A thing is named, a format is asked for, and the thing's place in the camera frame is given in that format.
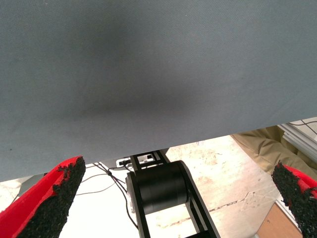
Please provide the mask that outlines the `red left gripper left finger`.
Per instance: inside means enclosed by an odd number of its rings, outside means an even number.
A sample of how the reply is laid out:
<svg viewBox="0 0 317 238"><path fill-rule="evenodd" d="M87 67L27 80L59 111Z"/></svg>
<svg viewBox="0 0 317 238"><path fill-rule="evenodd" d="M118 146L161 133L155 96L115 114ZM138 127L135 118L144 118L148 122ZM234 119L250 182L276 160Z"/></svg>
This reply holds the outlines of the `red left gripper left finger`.
<svg viewBox="0 0 317 238"><path fill-rule="evenodd" d="M67 159L0 214L2 238L57 238L86 171L83 157Z"/></svg>

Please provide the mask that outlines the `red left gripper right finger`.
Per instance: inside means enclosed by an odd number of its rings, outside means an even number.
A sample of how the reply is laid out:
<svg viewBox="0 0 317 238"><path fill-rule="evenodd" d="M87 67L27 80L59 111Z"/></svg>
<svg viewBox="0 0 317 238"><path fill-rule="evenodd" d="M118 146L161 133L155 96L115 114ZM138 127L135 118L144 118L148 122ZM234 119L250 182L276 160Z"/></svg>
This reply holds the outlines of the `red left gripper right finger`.
<svg viewBox="0 0 317 238"><path fill-rule="evenodd" d="M271 175L304 238L317 236L317 181L278 162Z"/></svg>

